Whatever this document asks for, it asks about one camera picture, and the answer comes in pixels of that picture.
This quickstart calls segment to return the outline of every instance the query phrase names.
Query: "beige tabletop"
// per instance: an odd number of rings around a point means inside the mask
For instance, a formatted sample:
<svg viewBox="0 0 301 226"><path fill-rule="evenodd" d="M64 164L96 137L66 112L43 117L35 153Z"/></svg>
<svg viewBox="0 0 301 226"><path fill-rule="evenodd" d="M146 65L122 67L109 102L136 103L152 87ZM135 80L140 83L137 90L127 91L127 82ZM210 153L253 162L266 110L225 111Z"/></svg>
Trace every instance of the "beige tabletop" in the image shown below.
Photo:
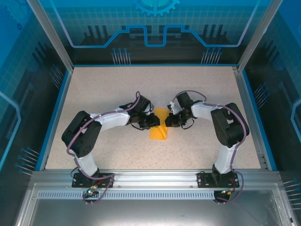
<svg viewBox="0 0 301 226"><path fill-rule="evenodd" d="M234 102L246 119L231 67L76 67L63 105L46 169L73 169L75 163L61 141L64 130L79 111L104 113L135 100L135 92L166 108L180 91L193 89L205 94L207 103ZM190 94L195 101L202 99ZM188 130L169 128L166 140L149 139L149 130L128 126L104 131L93 156L100 169L190 170L211 169L220 143L213 123L196 119ZM260 168L252 135L241 145L234 161L236 169Z"/></svg>

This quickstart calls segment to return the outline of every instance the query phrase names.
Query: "grid pattern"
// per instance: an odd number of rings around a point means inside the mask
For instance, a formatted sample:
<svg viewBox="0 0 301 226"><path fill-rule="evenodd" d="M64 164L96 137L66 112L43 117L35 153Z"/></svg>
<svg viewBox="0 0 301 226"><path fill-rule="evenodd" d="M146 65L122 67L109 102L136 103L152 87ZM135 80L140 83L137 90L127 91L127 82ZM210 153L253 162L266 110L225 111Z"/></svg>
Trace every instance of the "grid pattern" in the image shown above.
<svg viewBox="0 0 301 226"><path fill-rule="evenodd" d="M80 45L84 40L84 33L89 33L87 26L106 26L108 35L113 35L122 26L130 24L151 25L150 36L160 36L160 25L184 24L201 35L207 24L208 30L215 25L213 37L218 33L218 27L223 25L221 33L227 32L227 40L237 44L254 7L251 6L177 6L164 16L147 16L135 7L97 7L97 8L58 8L58 13L67 29L74 45ZM245 35L244 43L248 42L257 27L266 7L258 7L249 30ZM56 18L54 10L47 8L49 18L60 37L66 41L65 34Z"/></svg>
<svg viewBox="0 0 301 226"><path fill-rule="evenodd" d="M301 50L300 46L282 16L277 13L272 20L261 45L273 40L279 51L274 62L276 70L286 69L298 94L301 96Z"/></svg>
<svg viewBox="0 0 301 226"><path fill-rule="evenodd" d="M0 68L0 91L9 98L13 98L25 71L37 70L39 64L32 53L39 48L38 41L43 45L47 42L50 44L35 15L32 15ZM0 121L8 105L6 100L0 98Z"/></svg>

